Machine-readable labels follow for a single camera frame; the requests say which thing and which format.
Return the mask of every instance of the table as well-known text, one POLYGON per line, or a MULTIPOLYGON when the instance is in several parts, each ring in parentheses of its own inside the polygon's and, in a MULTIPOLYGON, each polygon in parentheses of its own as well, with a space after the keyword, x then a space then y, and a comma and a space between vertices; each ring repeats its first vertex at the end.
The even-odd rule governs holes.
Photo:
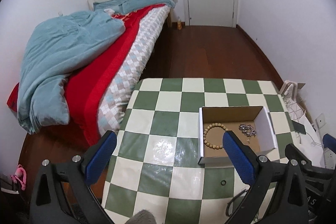
MULTIPOLYGON (((269 110, 278 149, 266 156, 287 163, 296 141, 286 106, 271 81, 144 79, 132 94, 106 176, 102 206, 116 224, 148 209, 157 223, 220 223, 233 196, 246 187, 233 167, 200 166, 198 111, 202 106, 269 110)), ((259 210, 263 215, 273 193, 259 210)))

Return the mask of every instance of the black cable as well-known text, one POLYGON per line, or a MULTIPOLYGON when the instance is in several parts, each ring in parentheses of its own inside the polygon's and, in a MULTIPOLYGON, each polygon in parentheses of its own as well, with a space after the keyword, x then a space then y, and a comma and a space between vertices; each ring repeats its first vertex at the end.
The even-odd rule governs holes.
POLYGON ((247 192, 247 189, 244 189, 242 190, 238 195, 236 195, 235 197, 233 197, 229 203, 227 204, 226 206, 226 210, 225 210, 225 215, 230 217, 232 214, 229 214, 229 208, 230 208, 230 205, 231 203, 233 203, 237 198, 239 198, 242 194, 246 193, 247 192))

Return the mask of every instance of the wooden bead bracelet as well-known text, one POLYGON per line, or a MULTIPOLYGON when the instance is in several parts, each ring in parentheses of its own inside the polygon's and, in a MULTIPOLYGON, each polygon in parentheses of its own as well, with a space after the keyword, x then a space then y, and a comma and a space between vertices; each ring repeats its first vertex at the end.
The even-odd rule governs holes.
POLYGON ((206 138, 207 138, 207 133, 209 132, 209 130, 211 128, 214 128, 214 127, 220 127, 220 128, 223 128, 225 131, 227 131, 227 128, 226 126, 224 126, 223 124, 221 124, 220 122, 215 122, 215 123, 211 123, 209 124, 209 126, 204 130, 203 132, 203 140, 204 140, 204 144, 206 146, 208 146, 209 148, 212 148, 212 149, 223 149, 223 146, 222 145, 214 145, 214 144, 211 144, 209 142, 207 142, 206 138))

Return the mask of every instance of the wall outlet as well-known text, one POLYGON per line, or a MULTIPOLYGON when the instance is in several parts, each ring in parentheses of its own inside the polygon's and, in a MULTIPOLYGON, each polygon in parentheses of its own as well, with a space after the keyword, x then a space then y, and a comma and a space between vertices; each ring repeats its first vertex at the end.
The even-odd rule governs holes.
POLYGON ((336 154, 329 150, 328 148, 324 149, 324 161, 325 161, 325 167, 328 169, 335 169, 335 163, 336 163, 336 154))
POLYGON ((318 129, 321 129, 326 125, 326 119, 324 117, 324 114, 321 113, 316 119, 315 119, 316 125, 318 129))

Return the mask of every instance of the bottle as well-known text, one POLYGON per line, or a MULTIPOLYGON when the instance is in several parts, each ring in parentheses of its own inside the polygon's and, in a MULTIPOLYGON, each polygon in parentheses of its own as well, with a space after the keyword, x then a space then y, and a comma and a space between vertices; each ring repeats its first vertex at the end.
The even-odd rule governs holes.
POLYGON ((182 22, 180 17, 177 17, 177 29, 182 30, 182 22))

